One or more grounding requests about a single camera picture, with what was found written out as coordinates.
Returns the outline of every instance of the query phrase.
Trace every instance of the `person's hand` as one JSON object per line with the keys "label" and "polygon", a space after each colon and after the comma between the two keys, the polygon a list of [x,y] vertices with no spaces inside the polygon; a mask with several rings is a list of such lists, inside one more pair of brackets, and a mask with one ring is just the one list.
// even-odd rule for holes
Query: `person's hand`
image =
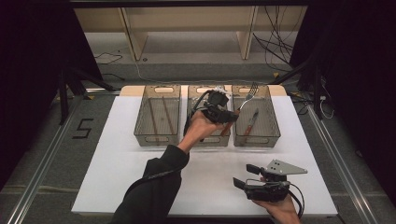
{"label": "person's hand", "polygon": [[252,201],[255,204],[265,208],[267,212],[281,224],[300,223],[300,219],[297,216],[293,201],[289,194],[286,196],[285,200],[277,203],[269,203],[255,200]]}
{"label": "person's hand", "polygon": [[216,130],[223,129],[220,123],[212,123],[201,111],[196,111],[191,118],[190,128],[184,135],[178,147],[186,153],[201,139],[204,139]]}

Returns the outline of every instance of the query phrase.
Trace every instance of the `white table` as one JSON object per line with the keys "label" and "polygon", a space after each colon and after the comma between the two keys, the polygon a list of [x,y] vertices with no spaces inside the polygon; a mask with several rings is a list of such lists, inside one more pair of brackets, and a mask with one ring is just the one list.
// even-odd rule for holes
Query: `white table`
{"label": "white table", "polygon": [[[194,148],[189,164],[181,173],[181,188],[170,216],[268,216],[264,209],[247,200],[241,189],[233,186],[233,177],[257,179],[257,175],[246,171],[246,164],[265,167],[272,159],[308,170],[305,175],[288,175],[288,180],[304,194],[305,216],[336,216],[337,211],[291,99],[288,96],[273,96],[272,100],[282,134],[276,146],[259,150],[234,147],[231,135],[227,147],[213,150]],[[82,215],[113,214],[125,191],[142,176],[146,161],[163,154],[164,147],[141,147],[134,137],[140,102],[139,96],[116,97],[72,212]],[[180,132],[186,119],[185,93],[182,93],[181,102]],[[290,189],[299,197],[294,187]]]}

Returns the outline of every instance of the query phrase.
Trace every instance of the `silver metal plate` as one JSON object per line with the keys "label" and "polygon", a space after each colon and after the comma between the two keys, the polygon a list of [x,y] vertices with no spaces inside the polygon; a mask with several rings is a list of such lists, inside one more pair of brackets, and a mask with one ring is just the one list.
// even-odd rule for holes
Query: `silver metal plate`
{"label": "silver metal plate", "polygon": [[274,175],[298,175],[308,173],[308,171],[303,168],[279,160],[272,160],[265,168],[265,172]]}

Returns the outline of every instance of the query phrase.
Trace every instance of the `black jacket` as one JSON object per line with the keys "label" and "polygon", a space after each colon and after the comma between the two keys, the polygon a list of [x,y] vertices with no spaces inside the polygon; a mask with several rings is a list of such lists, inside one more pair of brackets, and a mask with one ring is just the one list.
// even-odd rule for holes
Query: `black jacket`
{"label": "black jacket", "polygon": [[188,162],[189,155],[171,145],[159,159],[149,160],[143,177],[176,172],[129,187],[110,224],[164,222],[180,189],[180,170]]}

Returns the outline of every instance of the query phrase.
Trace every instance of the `transparent plastic bin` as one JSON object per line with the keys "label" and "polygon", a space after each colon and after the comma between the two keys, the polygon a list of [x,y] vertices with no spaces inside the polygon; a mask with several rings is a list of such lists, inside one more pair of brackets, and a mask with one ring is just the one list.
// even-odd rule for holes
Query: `transparent plastic bin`
{"label": "transparent plastic bin", "polygon": [[180,86],[146,86],[134,135],[141,147],[178,144]]}
{"label": "transparent plastic bin", "polygon": [[[208,90],[213,90],[217,86],[189,86],[189,96],[187,102],[187,114],[191,113],[191,109],[195,106],[198,99],[204,94],[204,92]],[[201,101],[198,107],[202,107],[204,105],[204,100],[207,99],[207,96]],[[209,137],[205,138],[203,142],[198,142],[194,147],[227,147],[228,141],[230,139],[230,134],[221,137],[221,131],[215,131]]]}
{"label": "transparent plastic bin", "polygon": [[[250,86],[232,86],[233,110],[236,110],[247,96]],[[251,131],[245,135],[249,122],[258,109],[258,117]],[[276,114],[268,86],[259,86],[254,98],[247,102],[233,125],[233,144],[236,147],[274,147],[280,137]]]}

